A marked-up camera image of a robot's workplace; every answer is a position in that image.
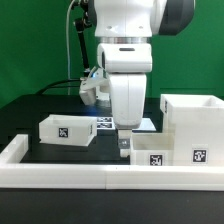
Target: open white box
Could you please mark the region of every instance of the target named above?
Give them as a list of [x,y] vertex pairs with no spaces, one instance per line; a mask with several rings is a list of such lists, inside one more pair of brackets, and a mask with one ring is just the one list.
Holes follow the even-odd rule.
[[88,146],[96,126],[96,117],[50,115],[39,124],[41,143]]
[[[198,118],[202,118],[200,116],[201,111],[202,114],[204,111],[214,113],[214,116],[211,116],[215,123],[211,123],[211,125],[219,125],[219,122],[222,122],[223,116],[223,102],[218,100],[217,98],[213,98],[210,96],[205,96],[205,98],[200,98],[202,104],[199,104],[197,108],[197,104],[191,108],[191,106],[186,107],[186,111],[183,109],[184,106],[178,108],[173,103],[176,96],[163,95],[161,100],[161,109],[164,111],[164,133],[155,134],[151,138],[153,141],[149,141],[150,136],[152,134],[138,134],[139,136],[134,136],[134,141],[132,142],[134,147],[137,147],[136,150],[138,154],[138,147],[141,145],[141,140],[143,146],[146,148],[142,148],[145,150],[143,154],[146,153],[149,146],[152,147],[153,150],[173,150],[173,161],[175,158],[175,148],[178,144],[175,143],[175,134],[177,134],[177,129],[179,128],[177,124],[175,124],[174,114],[178,114],[178,110],[182,112],[182,119],[179,116],[179,121],[181,126],[183,124],[188,124],[185,117],[186,111],[190,111],[188,116],[189,120],[196,121]],[[204,116],[207,118],[210,117],[210,114],[206,113]],[[199,119],[200,125],[204,125],[203,119]],[[214,137],[214,140],[220,140],[218,146],[220,149],[217,153],[222,153],[222,144],[221,139]],[[201,166],[200,164],[185,164],[185,166],[178,166],[176,164],[170,165],[165,164],[166,166],[148,166],[146,164],[143,165],[44,165],[44,164],[20,164],[20,160],[25,155],[28,150],[28,136],[26,135],[17,135],[15,139],[5,148],[5,150],[0,154],[0,187],[4,188],[74,188],[74,189],[159,189],[159,190],[216,190],[223,191],[224,190],[224,167],[222,163],[218,163],[218,165],[214,166],[213,161],[208,161],[206,165]],[[215,154],[215,147],[210,148],[209,143],[209,155],[211,153]]]
[[162,95],[160,108],[163,133],[133,134],[131,164],[224,166],[224,101],[214,96]]

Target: cable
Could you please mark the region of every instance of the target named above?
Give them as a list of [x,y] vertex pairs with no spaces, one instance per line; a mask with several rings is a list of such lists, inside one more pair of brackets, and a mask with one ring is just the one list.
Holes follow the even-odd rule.
[[67,60],[68,60],[68,80],[71,79],[71,56],[70,56],[70,43],[69,43],[69,21],[70,21],[70,13],[71,9],[76,0],[73,0],[68,7],[67,17],[66,17],[66,48],[67,48]]
[[62,81],[58,81],[58,82],[53,82],[49,85],[47,85],[46,87],[44,87],[43,89],[39,90],[38,92],[36,92],[36,95],[42,95],[46,90],[48,89],[52,89],[54,87],[56,87],[56,85],[60,85],[60,84],[64,84],[64,83],[71,83],[71,82],[81,82],[80,79],[70,79],[70,80],[62,80]]
[[91,78],[92,74],[93,74],[96,70],[97,70],[97,67],[96,67],[96,66],[94,66],[94,67],[92,68],[92,70],[90,71],[90,73],[89,73],[89,75],[88,75],[88,78],[87,78],[87,79]]

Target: white plastic container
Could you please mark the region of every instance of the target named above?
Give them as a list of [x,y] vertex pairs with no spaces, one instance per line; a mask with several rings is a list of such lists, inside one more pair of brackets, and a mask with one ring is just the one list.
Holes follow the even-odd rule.
[[170,134],[132,134],[131,165],[170,166],[173,137]]
[[133,134],[131,164],[224,166],[224,101],[164,94],[160,108],[163,133]]
[[174,136],[173,165],[224,166],[224,101],[162,95],[163,132]]
[[97,135],[96,117],[50,115],[39,124],[41,143],[88,146]]

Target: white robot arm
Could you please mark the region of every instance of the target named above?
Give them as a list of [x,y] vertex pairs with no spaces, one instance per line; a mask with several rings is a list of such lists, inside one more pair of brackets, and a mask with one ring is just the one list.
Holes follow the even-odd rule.
[[152,35],[176,35],[191,21],[195,0],[89,0],[96,26],[99,66],[110,85],[117,129],[137,128],[142,119],[145,73],[152,70]]

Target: green backdrop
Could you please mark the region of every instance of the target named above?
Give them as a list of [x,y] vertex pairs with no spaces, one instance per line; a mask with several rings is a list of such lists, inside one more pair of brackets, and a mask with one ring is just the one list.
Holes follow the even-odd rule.
[[[0,107],[67,78],[65,20],[69,3],[1,0]],[[148,97],[161,93],[224,96],[223,12],[223,0],[197,0],[194,19],[187,29],[175,37],[152,38],[154,63],[148,75]],[[71,18],[79,13],[72,12]],[[93,35],[94,28],[85,33],[91,66],[96,62]],[[79,77],[83,68],[72,26],[71,51],[72,77]]]

